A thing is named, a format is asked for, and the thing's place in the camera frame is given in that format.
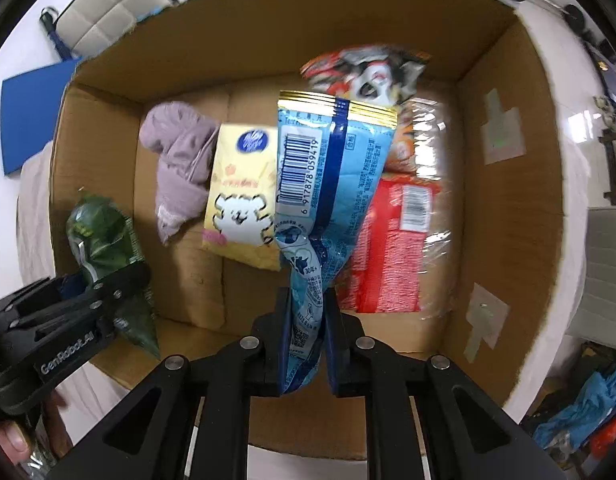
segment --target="human hand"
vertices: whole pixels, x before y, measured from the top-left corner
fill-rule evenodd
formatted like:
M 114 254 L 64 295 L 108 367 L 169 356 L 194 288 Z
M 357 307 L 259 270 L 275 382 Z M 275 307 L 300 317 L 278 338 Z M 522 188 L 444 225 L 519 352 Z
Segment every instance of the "human hand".
M 71 448 L 72 441 L 59 414 L 59 408 L 66 407 L 64 398 L 53 390 L 44 401 L 44 425 L 50 439 L 51 450 L 61 458 Z M 32 443 L 22 428 L 13 420 L 0 422 L 0 446 L 13 464 L 24 462 L 32 453 Z

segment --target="red package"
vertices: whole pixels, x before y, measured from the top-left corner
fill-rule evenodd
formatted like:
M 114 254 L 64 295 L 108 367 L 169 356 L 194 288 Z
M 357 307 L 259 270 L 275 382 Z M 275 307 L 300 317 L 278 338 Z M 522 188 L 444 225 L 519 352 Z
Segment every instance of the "red package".
M 597 460 L 603 458 L 616 440 L 616 416 L 596 430 L 590 438 L 590 453 Z
M 311 59 L 301 75 L 316 92 L 393 106 L 414 95 L 429 59 L 390 45 L 353 46 Z
M 418 273 L 439 185 L 384 174 L 346 272 L 338 280 L 341 308 L 360 313 L 419 312 Z

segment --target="barcode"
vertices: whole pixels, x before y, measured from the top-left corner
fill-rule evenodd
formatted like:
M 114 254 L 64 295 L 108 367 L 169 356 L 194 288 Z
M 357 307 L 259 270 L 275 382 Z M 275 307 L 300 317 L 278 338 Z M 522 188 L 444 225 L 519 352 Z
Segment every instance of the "barcode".
M 307 342 L 308 334 L 301 330 L 298 326 L 293 324 L 293 338 L 291 341 L 292 345 L 303 348 L 304 346 L 306 346 Z
M 279 183 L 279 202 L 303 205 L 306 175 L 309 173 L 310 145 L 313 137 L 288 133 L 283 146 L 283 166 Z
M 315 187 L 321 132 L 301 126 L 281 129 L 281 171 L 278 173 L 277 212 L 305 216 Z
M 427 233 L 430 227 L 430 190 L 427 187 L 403 186 L 401 206 L 402 231 Z

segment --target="metal screw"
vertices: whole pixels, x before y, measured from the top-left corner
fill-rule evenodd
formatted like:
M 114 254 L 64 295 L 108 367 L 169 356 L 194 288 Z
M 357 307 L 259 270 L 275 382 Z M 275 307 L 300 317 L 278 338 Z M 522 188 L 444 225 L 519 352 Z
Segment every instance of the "metal screw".
M 447 368 L 450 368 L 450 360 L 445 355 L 433 355 L 430 358 L 430 362 L 437 370 L 446 370 Z
M 241 341 L 239 341 L 241 348 L 245 350 L 254 350 L 259 346 L 259 339 L 253 335 L 246 335 Z
M 184 365 L 184 358 L 180 355 L 171 355 L 166 359 L 166 368 L 168 370 L 179 370 Z
M 357 338 L 355 344 L 362 350 L 372 350 L 374 348 L 374 339 L 363 335 Z

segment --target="blue panel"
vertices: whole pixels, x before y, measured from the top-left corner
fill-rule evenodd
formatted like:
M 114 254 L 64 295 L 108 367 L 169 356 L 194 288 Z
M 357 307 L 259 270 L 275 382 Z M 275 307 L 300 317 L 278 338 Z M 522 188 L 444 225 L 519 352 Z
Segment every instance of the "blue panel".
M 2 84 L 3 172 L 19 170 L 53 139 L 64 89 L 79 59 L 26 72 Z

